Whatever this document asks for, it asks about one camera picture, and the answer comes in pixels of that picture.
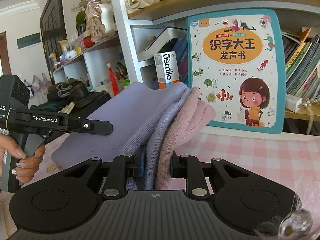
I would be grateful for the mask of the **person's left hand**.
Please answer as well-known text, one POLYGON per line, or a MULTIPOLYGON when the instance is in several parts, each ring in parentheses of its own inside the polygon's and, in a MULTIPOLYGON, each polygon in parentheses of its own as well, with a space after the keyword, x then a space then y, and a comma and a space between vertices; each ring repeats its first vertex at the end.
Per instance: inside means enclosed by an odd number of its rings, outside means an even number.
POLYGON ((40 145, 32 157, 27 157, 17 142, 8 135, 1 134, 1 170, 3 155, 9 153, 17 158, 19 162, 13 169, 13 175, 22 183, 30 182, 35 173, 39 170, 39 165, 43 161, 43 155, 46 152, 44 144, 40 145))

